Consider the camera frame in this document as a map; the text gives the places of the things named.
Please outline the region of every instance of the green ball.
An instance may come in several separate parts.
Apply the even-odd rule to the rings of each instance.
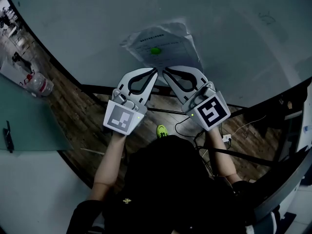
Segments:
[[[161,53],[161,49],[159,49],[159,48],[151,48],[151,53],[153,55],[159,55]]]

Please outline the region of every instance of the black t-shirt sleeve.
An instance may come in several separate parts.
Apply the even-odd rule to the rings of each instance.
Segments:
[[[85,234],[96,217],[103,211],[104,203],[97,200],[87,200],[80,203],[74,210],[67,234]]]

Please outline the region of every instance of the paper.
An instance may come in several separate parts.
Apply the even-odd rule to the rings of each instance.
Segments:
[[[185,24],[180,22],[135,32],[121,46],[142,62],[144,67],[156,67],[161,71],[165,67],[183,65],[202,71],[193,38]],[[160,54],[152,54],[152,48],[160,49]]]

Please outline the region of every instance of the sneaker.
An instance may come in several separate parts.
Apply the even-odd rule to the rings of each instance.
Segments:
[[[164,125],[157,126],[157,138],[168,136],[167,128]]]

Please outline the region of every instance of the power plug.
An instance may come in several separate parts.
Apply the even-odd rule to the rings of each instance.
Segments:
[[[223,142],[228,142],[230,141],[230,139],[231,139],[231,135],[224,135],[222,138]]]

